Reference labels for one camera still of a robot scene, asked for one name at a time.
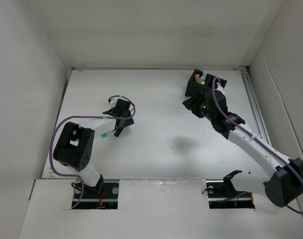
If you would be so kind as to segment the mint green pastel highlighter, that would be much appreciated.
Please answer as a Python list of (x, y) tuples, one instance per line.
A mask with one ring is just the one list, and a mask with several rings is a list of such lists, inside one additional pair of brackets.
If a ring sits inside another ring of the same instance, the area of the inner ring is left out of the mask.
[(197, 83), (200, 84), (200, 82), (205, 81), (205, 78), (203, 76), (200, 77), (199, 81)]

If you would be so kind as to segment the orange pastel highlighter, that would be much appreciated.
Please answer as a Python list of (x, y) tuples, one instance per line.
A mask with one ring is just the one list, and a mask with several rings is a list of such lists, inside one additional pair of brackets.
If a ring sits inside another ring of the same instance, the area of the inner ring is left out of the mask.
[(200, 79), (200, 75), (199, 74), (195, 74), (195, 82), (198, 82), (199, 81), (199, 79)]

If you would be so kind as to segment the blue pastel highlighter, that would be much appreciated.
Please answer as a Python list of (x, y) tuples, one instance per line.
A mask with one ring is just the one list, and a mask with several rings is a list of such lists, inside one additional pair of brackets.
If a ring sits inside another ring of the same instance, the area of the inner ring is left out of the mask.
[(206, 71), (203, 71), (203, 74), (202, 74), (202, 76), (204, 77), (204, 78), (206, 78), (207, 77), (207, 72)]

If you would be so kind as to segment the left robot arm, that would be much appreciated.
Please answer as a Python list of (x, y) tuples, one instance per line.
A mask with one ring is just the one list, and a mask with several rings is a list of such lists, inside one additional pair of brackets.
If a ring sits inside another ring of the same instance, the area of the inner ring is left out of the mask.
[(102, 116), (72, 116), (59, 123), (55, 131), (63, 127), (56, 146), (51, 150), (51, 159), (75, 170), (75, 177), (84, 184), (91, 197), (103, 193), (103, 176), (90, 163), (94, 139), (97, 136), (113, 132), (118, 137), (124, 128), (134, 124), (136, 107), (124, 96), (112, 96), (113, 108), (103, 112)]

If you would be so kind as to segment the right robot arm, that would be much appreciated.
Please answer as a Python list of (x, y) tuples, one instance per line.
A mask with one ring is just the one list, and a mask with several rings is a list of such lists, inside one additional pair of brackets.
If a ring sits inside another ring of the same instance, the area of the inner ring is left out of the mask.
[(183, 105), (198, 118), (207, 118), (218, 133), (240, 147), (265, 172), (264, 176), (242, 177), (241, 170), (233, 171), (224, 177), (222, 190), (226, 195), (260, 194), (283, 208), (303, 194), (303, 160), (285, 156), (256, 135), (240, 116), (228, 111), (220, 90), (201, 92)]

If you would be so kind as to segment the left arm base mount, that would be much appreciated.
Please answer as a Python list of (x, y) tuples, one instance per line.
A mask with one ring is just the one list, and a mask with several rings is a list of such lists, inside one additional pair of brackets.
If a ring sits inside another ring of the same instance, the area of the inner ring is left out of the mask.
[(118, 208), (119, 182), (119, 180), (104, 181), (103, 187), (98, 194), (86, 185), (78, 204), (77, 202), (81, 196), (81, 182), (72, 182), (71, 186), (74, 189), (72, 209), (116, 210)]

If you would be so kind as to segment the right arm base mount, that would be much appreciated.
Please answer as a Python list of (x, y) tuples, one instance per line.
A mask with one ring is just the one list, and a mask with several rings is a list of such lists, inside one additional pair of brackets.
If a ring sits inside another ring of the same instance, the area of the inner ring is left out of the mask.
[(206, 188), (202, 194), (208, 197), (209, 209), (255, 209), (252, 194), (237, 191), (231, 182), (241, 172), (234, 170), (223, 179), (206, 180)]

